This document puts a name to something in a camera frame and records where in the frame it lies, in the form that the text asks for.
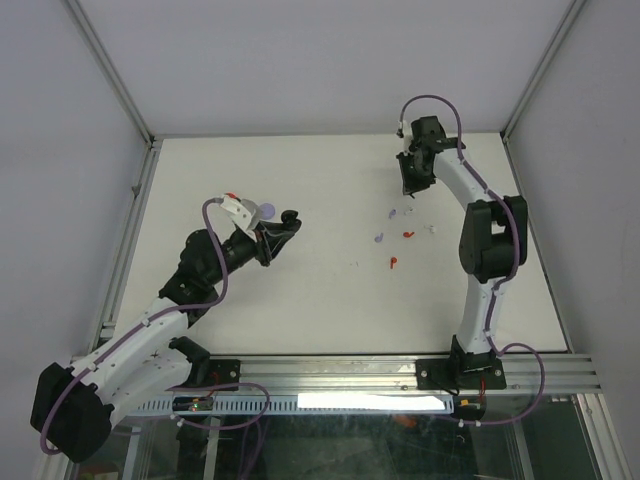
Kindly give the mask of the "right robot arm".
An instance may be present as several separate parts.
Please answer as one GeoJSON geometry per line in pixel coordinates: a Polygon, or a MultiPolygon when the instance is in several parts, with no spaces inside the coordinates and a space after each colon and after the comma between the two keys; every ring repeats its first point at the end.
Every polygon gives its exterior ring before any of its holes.
{"type": "Polygon", "coordinates": [[[458,257],[467,276],[463,316],[442,359],[415,364],[421,390],[450,395],[463,390],[503,390],[506,381],[493,323],[507,284],[527,259],[528,205],[521,196],[499,196],[465,156],[465,145],[449,137],[435,116],[400,121],[397,156],[406,196],[443,183],[464,210],[458,257]]]}

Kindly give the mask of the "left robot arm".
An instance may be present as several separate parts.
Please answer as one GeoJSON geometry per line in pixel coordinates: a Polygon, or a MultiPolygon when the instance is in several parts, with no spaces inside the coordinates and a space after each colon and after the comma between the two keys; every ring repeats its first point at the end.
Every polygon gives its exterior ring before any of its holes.
{"type": "Polygon", "coordinates": [[[225,241],[210,228],[192,232],[176,271],[138,320],[71,365],[52,363],[40,374],[30,424],[42,452],[83,462],[146,401],[211,385],[210,354],[187,331],[221,302],[231,273],[251,261],[269,266],[301,226],[297,211],[286,210],[225,241]]]}

